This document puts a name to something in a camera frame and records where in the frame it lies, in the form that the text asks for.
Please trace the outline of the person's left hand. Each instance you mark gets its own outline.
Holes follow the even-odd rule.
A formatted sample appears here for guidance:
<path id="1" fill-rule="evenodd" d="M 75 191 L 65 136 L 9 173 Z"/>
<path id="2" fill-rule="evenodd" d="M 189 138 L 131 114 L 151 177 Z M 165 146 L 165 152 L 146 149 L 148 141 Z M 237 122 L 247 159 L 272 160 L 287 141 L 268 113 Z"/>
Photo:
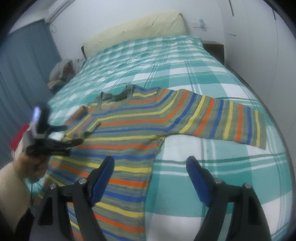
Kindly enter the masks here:
<path id="1" fill-rule="evenodd" d="M 49 156 L 28 156 L 25 152 L 22 152 L 19 157 L 13 161 L 13 167 L 21 179 L 40 179 L 44 177 L 48 170 L 49 159 Z"/>

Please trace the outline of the cream fleece sleeve forearm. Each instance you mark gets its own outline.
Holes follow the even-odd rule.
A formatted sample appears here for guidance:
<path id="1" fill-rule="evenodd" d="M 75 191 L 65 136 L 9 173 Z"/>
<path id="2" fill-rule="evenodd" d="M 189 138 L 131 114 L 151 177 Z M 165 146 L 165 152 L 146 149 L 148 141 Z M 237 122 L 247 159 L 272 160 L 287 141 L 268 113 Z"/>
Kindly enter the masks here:
<path id="1" fill-rule="evenodd" d="M 1 214 L 14 232 L 30 205 L 30 192 L 16 168 L 16 161 L 1 169 Z"/>

